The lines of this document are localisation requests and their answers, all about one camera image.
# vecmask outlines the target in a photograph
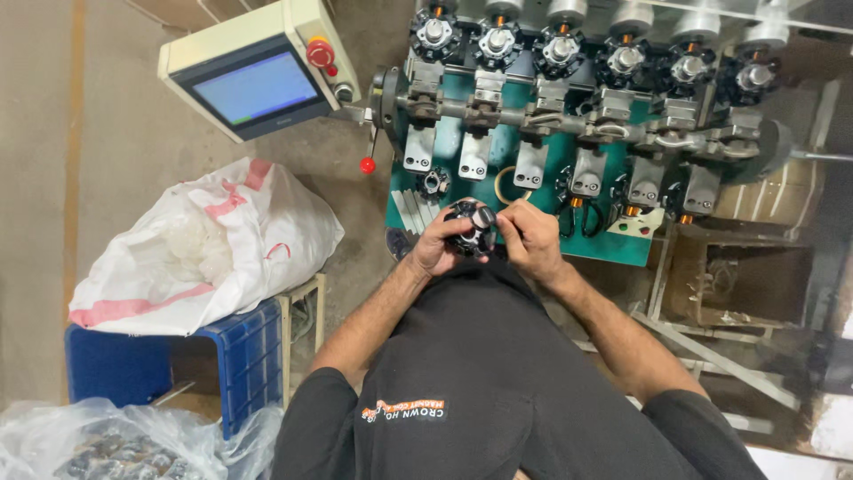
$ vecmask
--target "emergency stop button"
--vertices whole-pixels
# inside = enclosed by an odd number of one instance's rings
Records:
[[[308,63],[317,68],[331,67],[334,63],[334,50],[332,45],[323,37],[314,37],[308,42],[308,50],[305,53]]]

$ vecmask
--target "red stripe on bag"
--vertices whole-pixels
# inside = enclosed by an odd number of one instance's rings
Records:
[[[249,163],[249,173],[243,184],[252,190],[260,191],[261,187],[264,185],[264,180],[266,180],[267,174],[270,173],[271,168],[272,162],[261,160],[259,158],[252,159]],[[222,215],[230,214],[237,207],[246,203],[246,198],[237,193],[237,184],[231,184],[223,180],[222,188],[226,189],[230,193],[230,195],[228,195],[228,200],[218,205],[208,205],[205,207],[207,216],[213,220],[216,220]]]
[[[141,298],[133,300],[99,300],[92,305],[92,308],[72,310],[68,314],[68,319],[77,325],[89,328],[103,322],[126,319],[128,317],[136,317],[137,315],[142,315],[144,313],[154,312],[163,307],[168,307],[176,301],[193,296],[204,295],[205,293],[214,290],[213,285],[198,284],[192,289],[170,296],[156,304],[152,304],[150,301]]]
[[[252,159],[252,163],[249,164],[249,174],[243,184],[252,190],[260,191],[270,168],[272,168],[271,162],[259,158]]]
[[[276,243],[272,246],[267,256],[264,257],[264,260],[270,260],[272,258],[270,257],[270,255],[272,255],[272,253],[278,250],[280,247],[284,247],[285,249],[287,249],[287,258],[290,258],[290,247],[288,247],[286,243]]]

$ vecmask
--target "clear plastic bag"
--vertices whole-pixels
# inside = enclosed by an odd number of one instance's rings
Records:
[[[177,409],[88,399],[15,403],[0,416],[0,478],[255,480],[270,465],[284,412],[255,412],[227,442],[217,424]]]

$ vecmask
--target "yellow floor line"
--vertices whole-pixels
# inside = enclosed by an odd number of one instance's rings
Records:
[[[68,82],[68,131],[65,157],[65,205],[62,237],[62,332],[68,323],[68,303],[77,283],[77,238],[80,201],[80,147],[83,136],[83,75],[86,1],[73,0],[71,16],[71,72]],[[61,399],[68,403],[65,355],[61,361]]]

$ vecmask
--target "printed logo on shirt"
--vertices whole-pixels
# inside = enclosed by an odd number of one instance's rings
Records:
[[[444,419],[447,414],[447,409],[444,407],[444,400],[415,400],[401,401],[393,405],[388,405],[382,400],[376,402],[376,409],[365,408],[362,410],[362,419],[366,419],[369,424],[376,421],[377,418],[384,418],[392,421],[396,419],[411,419],[418,417],[420,419]]]

